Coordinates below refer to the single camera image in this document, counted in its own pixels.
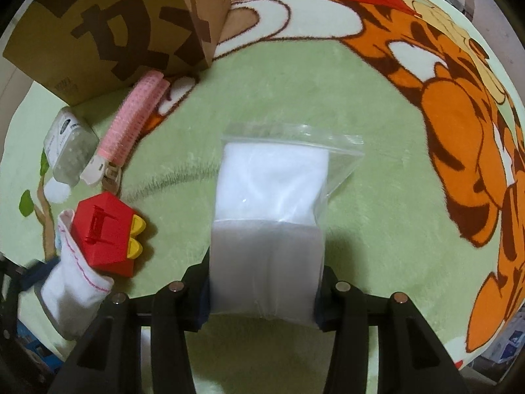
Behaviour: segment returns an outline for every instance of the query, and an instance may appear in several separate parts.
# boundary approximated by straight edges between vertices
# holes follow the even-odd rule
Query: blanket
[[[101,136],[127,90],[73,108]],[[209,245],[230,121],[360,134],[366,157],[327,209],[326,263],[366,293],[406,292],[458,367],[525,291],[523,104],[470,21],[445,0],[233,0],[212,67],[175,79],[124,170],[148,228],[132,297],[180,279]],[[0,165],[0,247],[25,264],[54,248],[54,216],[100,191],[54,181],[42,141],[64,105],[34,84]],[[72,344],[33,293],[20,318],[52,351]],[[212,316],[187,336],[198,392],[320,392],[333,334]],[[371,329],[368,392],[377,381]]]

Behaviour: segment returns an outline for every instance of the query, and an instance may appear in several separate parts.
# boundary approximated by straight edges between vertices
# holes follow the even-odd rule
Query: red thread seam
[[[66,231],[63,230],[62,228],[59,227],[59,231],[62,233],[62,234],[65,234]],[[64,236],[64,238],[66,239],[66,244],[67,246],[69,247],[69,250],[71,250],[71,252],[73,253],[73,257],[74,257],[74,260],[77,262],[77,266],[79,268],[79,270],[82,272],[82,275],[84,276],[84,278],[86,279],[86,281],[91,285],[93,286],[95,289],[101,291],[101,292],[104,292],[104,293],[109,293],[110,291],[107,290],[107,289],[104,289],[103,287],[99,287],[97,286],[96,284],[94,284],[89,278],[88,276],[86,275],[86,273],[84,272],[84,268],[81,267],[80,265],[80,262],[78,262],[78,257],[77,257],[77,254],[75,253],[75,251],[73,250],[73,248],[71,247],[71,245],[69,244],[69,241],[67,240],[67,236]]]

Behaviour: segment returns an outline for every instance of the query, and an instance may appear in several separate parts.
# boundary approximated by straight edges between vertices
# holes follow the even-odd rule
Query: metal screw
[[[124,293],[115,293],[111,298],[111,301],[116,305],[122,304],[125,300],[126,295]]]
[[[396,301],[398,304],[404,304],[405,302],[408,302],[409,297],[406,296],[406,293],[403,292],[396,292],[394,293],[394,301]]]
[[[351,288],[352,286],[350,285],[350,283],[347,283],[346,281],[338,281],[335,284],[335,290],[337,290],[338,292],[348,292]]]
[[[180,292],[184,289],[184,283],[182,281],[172,281],[167,288],[172,292]]]

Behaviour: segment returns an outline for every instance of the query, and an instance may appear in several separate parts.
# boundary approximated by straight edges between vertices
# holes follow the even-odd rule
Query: red toy house
[[[134,259],[142,253],[135,237],[146,223],[109,192],[78,203],[71,234],[90,267],[133,276]]]

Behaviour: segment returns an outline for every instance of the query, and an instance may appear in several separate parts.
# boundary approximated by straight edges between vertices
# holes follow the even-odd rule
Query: bag of cotton pads
[[[330,194],[363,159],[363,139],[306,125],[232,124],[217,180],[212,313],[313,325]]]

